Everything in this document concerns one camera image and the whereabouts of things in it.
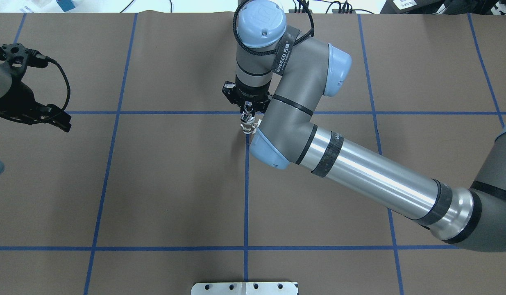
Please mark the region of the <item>white pedestal column base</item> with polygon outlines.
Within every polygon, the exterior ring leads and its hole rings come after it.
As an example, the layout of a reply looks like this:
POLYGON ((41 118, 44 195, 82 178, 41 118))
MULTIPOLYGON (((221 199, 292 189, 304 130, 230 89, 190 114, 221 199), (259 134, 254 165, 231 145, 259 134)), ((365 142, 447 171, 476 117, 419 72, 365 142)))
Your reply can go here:
POLYGON ((191 288, 191 295, 299 295, 297 282, 204 282, 191 288))

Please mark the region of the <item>white PPR valve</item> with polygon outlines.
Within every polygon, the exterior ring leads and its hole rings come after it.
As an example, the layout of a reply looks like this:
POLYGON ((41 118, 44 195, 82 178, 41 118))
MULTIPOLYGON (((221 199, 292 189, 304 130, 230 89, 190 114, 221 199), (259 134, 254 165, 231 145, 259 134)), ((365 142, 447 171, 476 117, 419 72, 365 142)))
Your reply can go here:
POLYGON ((262 119, 257 120, 253 114, 243 113, 240 116, 240 121, 243 133, 255 135, 257 128, 262 122, 262 119))

